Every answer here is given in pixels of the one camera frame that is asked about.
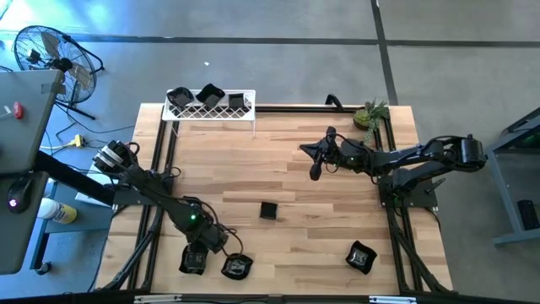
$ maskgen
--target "fan guard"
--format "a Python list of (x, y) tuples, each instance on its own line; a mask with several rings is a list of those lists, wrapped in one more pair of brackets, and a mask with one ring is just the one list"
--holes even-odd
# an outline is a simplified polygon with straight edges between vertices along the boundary
[(95, 55), (69, 35), (46, 26), (28, 26), (17, 34), (13, 51), (21, 70), (59, 69), (64, 72), (66, 94), (58, 94), (58, 101), (79, 103), (94, 93), (96, 70), (88, 55)]

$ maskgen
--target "white bottle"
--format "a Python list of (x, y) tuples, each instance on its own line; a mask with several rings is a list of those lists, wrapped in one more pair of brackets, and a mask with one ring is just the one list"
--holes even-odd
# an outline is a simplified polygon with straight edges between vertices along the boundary
[(37, 217), (43, 220), (54, 220), (61, 224), (69, 224), (77, 217), (77, 210), (54, 199), (42, 198)]

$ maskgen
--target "white wire rack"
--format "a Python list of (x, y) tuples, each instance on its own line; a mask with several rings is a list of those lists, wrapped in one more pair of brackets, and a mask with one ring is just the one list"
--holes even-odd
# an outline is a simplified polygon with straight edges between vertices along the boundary
[[(193, 95), (201, 90), (190, 90)], [(195, 99), (185, 106), (173, 106), (165, 97), (165, 109), (161, 119), (168, 122), (181, 121), (238, 121), (251, 122), (253, 137), (255, 137), (255, 90), (224, 90), (225, 97), (212, 108)], [(229, 108), (229, 94), (244, 94), (244, 106)]]

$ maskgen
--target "wooden tabletop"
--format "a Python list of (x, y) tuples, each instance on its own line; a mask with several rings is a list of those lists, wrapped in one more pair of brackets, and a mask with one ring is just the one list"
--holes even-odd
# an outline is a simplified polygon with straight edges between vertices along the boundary
[[(411, 107), (391, 106), (390, 111), (397, 148), (416, 144)], [(141, 145), (138, 158), (143, 168), (150, 167), (160, 112), (159, 104), (141, 105), (133, 141)], [(220, 222), (238, 230), (246, 255), (255, 262), (242, 281), (220, 273), (225, 260), (222, 252), (208, 254), (203, 275), (181, 273), (186, 238), (165, 216), (152, 292), (397, 294), (386, 211), (379, 206), (376, 187), (367, 175), (342, 170), (330, 174), (323, 169), (321, 179), (313, 182), (309, 177), (312, 160), (299, 150), (300, 144), (320, 140), (328, 126), (346, 137), (362, 139), (363, 133), (351, 120), (350, 114), (339, 113), (257, 113), (255, 138), (249, 122), (182, 122), (173, 162), (182, 175), (175, 180), (174, 194), (211, 203)], [(384, 128), (381, 131), (388, 150)], [(259, 218), (262, 200), (278, 204), (276, 220)], [(111, 281), (132, 253), (140, 214), (141, 208), (129, 207), (112, 221), (97, 286)], [(451, 288), (433, 215), (423, 209), (411, 209), (410, 215), (418, 254), (441, 284)], [(379, 255), (368, 275), (345, 262), (356, 240)], [(229, 238), (226, 249), (239, 249), (234, 238)], [(412, 285), (408, 259), (403, 262)], [(145, 265), (143, 257), (139, 283)]]

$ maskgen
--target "gray floor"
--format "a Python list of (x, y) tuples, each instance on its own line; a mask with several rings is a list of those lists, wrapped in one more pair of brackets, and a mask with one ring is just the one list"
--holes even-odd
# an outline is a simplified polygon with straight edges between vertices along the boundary
[[(14, 0), (0, 29), (9, 34), (28, 24), (45, 24), (100, 35), (376, 38), (367, 0), (56, 0), (46, 7), (38, 3)], [(380, 0), (379, 4), (388, 39), (538, 40), (536, 1)], [(52, 12), (64, 17), (52, 19)], [(0, 61), (16, 68), (9, 37), (3, 40)], [(322, 103), (328, 93), (347, 104), (386, 96), (377, 46), (84, 46), (101, 56), (107, 68), (100, 73), (94, 95), (81, 105), (99, 118), (96, 122), (81, 118), (96, 130), (134, 124), (141, 102), (161, 102), (167, 89), (179, 85), (195, 88), (213, 82), (223, 88), (256, 89), (257, 101), (270, 103)], [(413, 106), (422, 141), (441, 134), (473, 133), (487, 145), (502, 128), (540, 105), (538, 48), (391, 47), (389, 56), (399, 104)], [(53, 144), (57, 143), (53, 134), (67, 124), (65, 115), (53, 113), (47, 128)], [(131, 132), (98, 136), (75, 128), (62, 137), (68, 140), (81, 133), (128, 140)], [(94, 153), (72, 149), (57, 158), (87, 167)], [(456, 290), (538, 301), (540, 242), (492, 245), (494, 236), (510, 232), (510, 223), (489, 169), (450, 173), (437, 195)], [(106, 231), (54, 236), (46, 258), (55, 270), (40, 277), (27, 270), (26, 263), (19, 274), (0, 277), (0, 297), (86, 291), (105, 237)], [(21, 282), (29, 288), (16, 288)]]

